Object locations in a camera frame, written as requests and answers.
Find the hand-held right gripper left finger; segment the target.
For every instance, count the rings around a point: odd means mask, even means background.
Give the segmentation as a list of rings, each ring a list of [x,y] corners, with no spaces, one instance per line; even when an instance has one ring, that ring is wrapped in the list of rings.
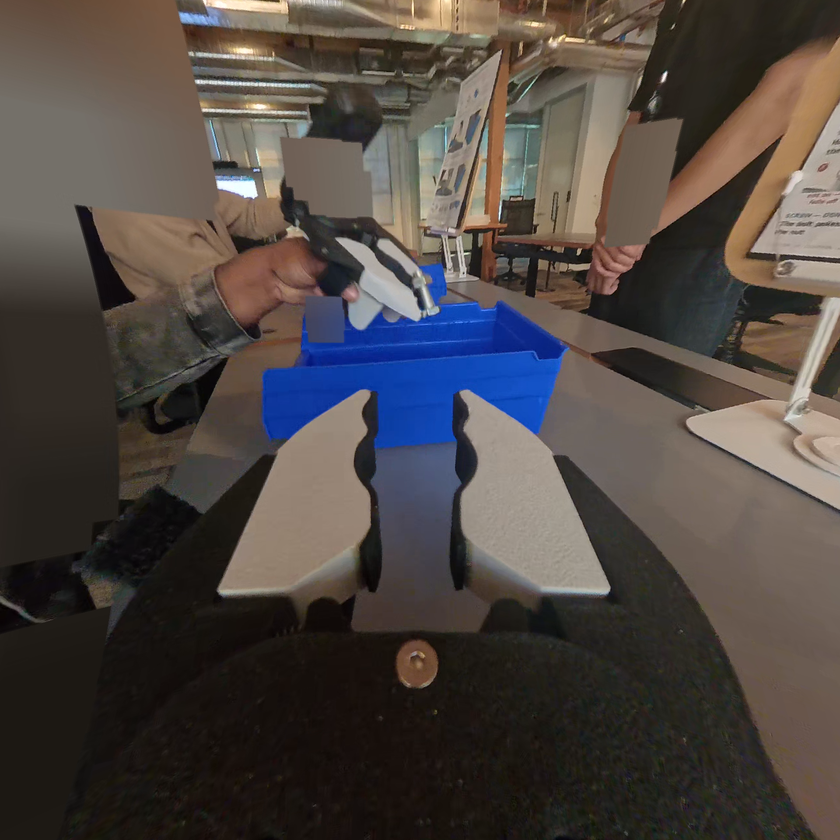
[[[360,390],[277,451],[217,587],[224,599],[280,596],[298,620],[310,604],[376,592],[382,577],[377,394]]]

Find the printed instruction sheet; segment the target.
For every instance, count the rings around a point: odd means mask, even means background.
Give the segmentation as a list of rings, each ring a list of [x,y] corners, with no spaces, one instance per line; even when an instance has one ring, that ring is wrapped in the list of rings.
[[[785,187],[751,259],[839,260],[839,107]]]

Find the person's left hand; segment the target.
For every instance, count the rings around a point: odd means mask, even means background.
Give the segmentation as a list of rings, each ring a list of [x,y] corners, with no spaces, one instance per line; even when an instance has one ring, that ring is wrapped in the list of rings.
[[[218,294],[243,329],[253,329],[282,305],[301,305],[323,296],[318,281],[328,264],[305,238],[252,248],[214,270]]]

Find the white poster stand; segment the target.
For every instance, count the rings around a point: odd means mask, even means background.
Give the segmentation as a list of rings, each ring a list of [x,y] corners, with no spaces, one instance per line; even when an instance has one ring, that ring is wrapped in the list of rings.
[[[476,277],[469,273],[461,229],[428,226],[427,233],[440,239],[444,255],[444,278],[447,283],[476,280]]]

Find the computer monitor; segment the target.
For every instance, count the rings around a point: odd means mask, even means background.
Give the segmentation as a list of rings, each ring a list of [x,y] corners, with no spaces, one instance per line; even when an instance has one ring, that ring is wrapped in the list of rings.
[[[235,161],[214,161],[217,189],[247,198],[266,197],[262,171]]]

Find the instruction sheet on stand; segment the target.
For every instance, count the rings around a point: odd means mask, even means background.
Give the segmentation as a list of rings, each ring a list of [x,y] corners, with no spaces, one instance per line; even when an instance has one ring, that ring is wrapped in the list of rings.
[[[805,82],[792,123],[731,231],[725,250],[740,281],[822,297],[820,317],[787,403],[764,400],[692,416],[691,433],[765,473],[839,509],[839,421],[809,407],[812,386],[839,315],[839,260],[751,259],[749,252],[798,175],[835,107],[839,107],[839,45]]]

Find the person's left forearm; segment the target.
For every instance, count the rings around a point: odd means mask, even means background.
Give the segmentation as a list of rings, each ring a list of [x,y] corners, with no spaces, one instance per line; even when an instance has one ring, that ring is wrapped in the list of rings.
[[[236,315],[215,269],[103,314],[119,415],[195,382],[257,341],[265,313]]]

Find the wooden desk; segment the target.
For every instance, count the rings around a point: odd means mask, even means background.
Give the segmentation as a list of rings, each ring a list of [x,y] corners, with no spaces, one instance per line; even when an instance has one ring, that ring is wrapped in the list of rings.
[[[469,266],[467,274],[480,279],[483,266],[483,245],[484,237],[489,236],[490,242],[495,241],[497,235],[502,235],[505,242],[509,244],[525,244],[526,246],[534,246],[537,248],[562,248],[562,249],[591,249],[594,244],[592,236],[583,236],[582,234],[505,234],[507,224],[500,222],[481,223],[482,219],[475,224],[465,224],[463,228],[455,230],[451,229],[449,235],[456,237],[457,235],[471,236],[471,246],[469,247]]]

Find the wooden pillar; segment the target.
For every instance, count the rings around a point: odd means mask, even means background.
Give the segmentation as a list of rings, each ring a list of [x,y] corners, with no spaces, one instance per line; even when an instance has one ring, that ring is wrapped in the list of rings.
[[[497,223],[501,202],[501,182],[504,160],[504,142],[508,110],[508,83],[511,43],[497,39],[491,45],[491,52],[500,53],[497,82],[488,111],[486,127],[486,183],[485,214],[490,222]]]

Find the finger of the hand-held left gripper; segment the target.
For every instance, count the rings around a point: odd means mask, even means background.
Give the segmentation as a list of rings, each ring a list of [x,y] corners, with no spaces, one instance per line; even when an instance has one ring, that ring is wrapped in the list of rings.
[[[390,271],[399,282],[414,282],[417,278],[423,280],[423,272],[414,259],[388,237],[368,237],[367,246],[377,262]]]
[[[342,245],[357,258],[363,271],[357,285],[359,297],[348,306],[350,325],[365,330],[382,313],[389,322],[400,318],[419,321],[420,311],[413,293],[412,282],[399,282],[381,266],[371,250],[364,245]]]

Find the printed poster board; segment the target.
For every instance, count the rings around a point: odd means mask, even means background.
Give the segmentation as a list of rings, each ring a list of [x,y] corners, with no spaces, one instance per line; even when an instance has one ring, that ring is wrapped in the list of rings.
[[[434,232],[459,230],[467,217],[501,58],[499,50],[460,84],[449,143],[426,215],[426,225]]]

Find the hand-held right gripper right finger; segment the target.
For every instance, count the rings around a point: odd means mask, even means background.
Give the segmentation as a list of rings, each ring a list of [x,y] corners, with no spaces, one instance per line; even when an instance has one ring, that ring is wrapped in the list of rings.
[[[469,390],[454,396],[453,432],[456,590],[532,610],[546,597],[607,597],[611,585],[551,449]]]

